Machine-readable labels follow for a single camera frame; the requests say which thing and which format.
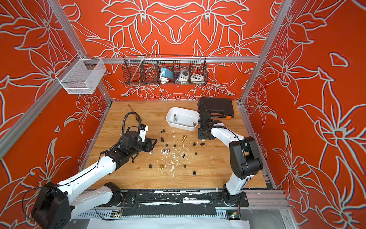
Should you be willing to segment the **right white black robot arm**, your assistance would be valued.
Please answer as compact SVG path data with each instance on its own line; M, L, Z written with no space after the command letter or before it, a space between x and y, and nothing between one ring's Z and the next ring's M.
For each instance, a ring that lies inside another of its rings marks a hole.
M219 120L213 120L208 111L199 112L199 125L199 139L218 139L229 148L233 173L223 186L222 197L225 204L234 205L240 201L242 189L248 181L264 167L256 141L253 137L236 134Z

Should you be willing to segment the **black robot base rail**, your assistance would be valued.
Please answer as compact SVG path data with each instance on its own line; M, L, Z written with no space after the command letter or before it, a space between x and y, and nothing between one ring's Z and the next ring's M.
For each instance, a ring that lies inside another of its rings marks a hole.
M122 197L94 208L107 219L202 217L229 219L248 207L244 192L225 202L221 189L131 189Z

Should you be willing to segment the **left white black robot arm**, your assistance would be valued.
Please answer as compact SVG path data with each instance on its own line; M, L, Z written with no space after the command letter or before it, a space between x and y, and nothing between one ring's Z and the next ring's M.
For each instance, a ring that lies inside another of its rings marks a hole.
M95 191L84 191L129 160L135 160L140 152L153 151L158 140L145 135L145 131L128 131L103 151L96 163L58 184L46 183L40 188L31 217L42 229L62 229L73 218L97 206L125 205L122 190L112 182Z

